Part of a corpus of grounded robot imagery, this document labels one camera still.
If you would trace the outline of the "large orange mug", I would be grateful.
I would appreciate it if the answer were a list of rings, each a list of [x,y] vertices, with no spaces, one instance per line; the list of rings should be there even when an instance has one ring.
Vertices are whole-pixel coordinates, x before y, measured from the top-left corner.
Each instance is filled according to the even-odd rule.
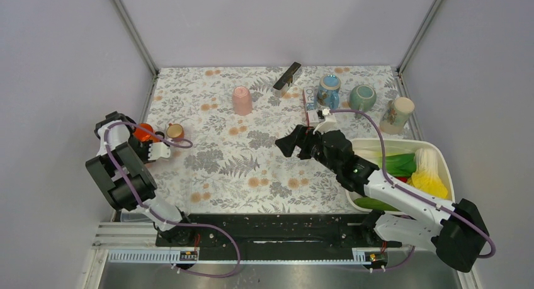
[[[140,123],[139,127],[133,133],[134,137],[140,142],[161,142],[165,134],[161,131],[154,131],[148,123]]]

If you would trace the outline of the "small orange mug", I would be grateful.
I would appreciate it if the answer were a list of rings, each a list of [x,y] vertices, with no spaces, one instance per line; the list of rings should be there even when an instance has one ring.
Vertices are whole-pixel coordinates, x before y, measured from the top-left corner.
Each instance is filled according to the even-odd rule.
[[[185,130],[183,126],[178,123],[169,123],[166,129],[166,135],[171,140],[183,139],[185,137]]]

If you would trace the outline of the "light pink cup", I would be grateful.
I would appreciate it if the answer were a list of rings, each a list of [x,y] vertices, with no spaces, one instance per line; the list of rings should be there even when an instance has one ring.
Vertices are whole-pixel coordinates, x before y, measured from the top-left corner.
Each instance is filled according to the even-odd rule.
[[[232,93],[232,104],[234,112],[240,116],[246,116],[253,110],[252,96],[248,88],[238,86]]]

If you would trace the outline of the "blue butterfly mug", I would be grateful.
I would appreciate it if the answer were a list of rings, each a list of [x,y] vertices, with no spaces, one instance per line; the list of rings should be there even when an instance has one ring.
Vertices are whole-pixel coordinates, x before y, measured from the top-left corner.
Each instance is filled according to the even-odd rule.
[[[317,89],[317,103],[319,106],[336,110],[339,106],[339,90],[341,87],[341,80],[333,75],[328,74],[321,78],[319,87]]]

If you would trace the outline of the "green glazed mug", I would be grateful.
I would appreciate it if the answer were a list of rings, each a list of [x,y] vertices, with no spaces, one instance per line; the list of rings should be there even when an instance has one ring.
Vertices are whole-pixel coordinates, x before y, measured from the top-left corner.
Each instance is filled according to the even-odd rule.
[[[359,85],[353,88],[349,94],[349,107],[352,110],[368,112],[377,100],[375,90],[368,85]]]

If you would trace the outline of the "cream painted mug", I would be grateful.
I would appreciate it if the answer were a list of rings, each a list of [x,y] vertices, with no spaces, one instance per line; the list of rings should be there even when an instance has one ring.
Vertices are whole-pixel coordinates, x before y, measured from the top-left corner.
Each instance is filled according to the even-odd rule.
[[[391,135],[400,134],[414,109],[415,104],[409,98],[400,97],[390,100],[385,113],[380,119],[380,130]]]

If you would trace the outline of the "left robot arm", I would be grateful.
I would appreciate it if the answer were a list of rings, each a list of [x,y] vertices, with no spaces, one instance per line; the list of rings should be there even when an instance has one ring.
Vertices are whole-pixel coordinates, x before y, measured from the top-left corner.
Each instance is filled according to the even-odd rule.
[[[172,142],[162,132],[135,123],[117,111],[95,125],[99,151],[86,161],[88,173],[115,210],[139,213],[151,219],[159,236],[186,246],[195,239],[186,215],[157,193],[148,163],[168,159]]]

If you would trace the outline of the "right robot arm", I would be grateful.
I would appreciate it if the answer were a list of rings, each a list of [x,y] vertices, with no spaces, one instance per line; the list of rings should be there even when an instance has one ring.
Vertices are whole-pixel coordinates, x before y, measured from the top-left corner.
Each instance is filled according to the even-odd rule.
[[[463,273],[484,257],[481,252],[486,244],[494,246],[473,202],[462,199],[454,203],[395,179],[384,168],[356,155],[352,143],[339,130],[320,133],[297,125],[275,144],[285,157],[291,157],[298,147],[299,159],[321,163],[347,191],[380,200],[405,214],[400,218],[378,210],[369,213],[361,229],[361,238],[369,246],[395,241],[419,247]]]

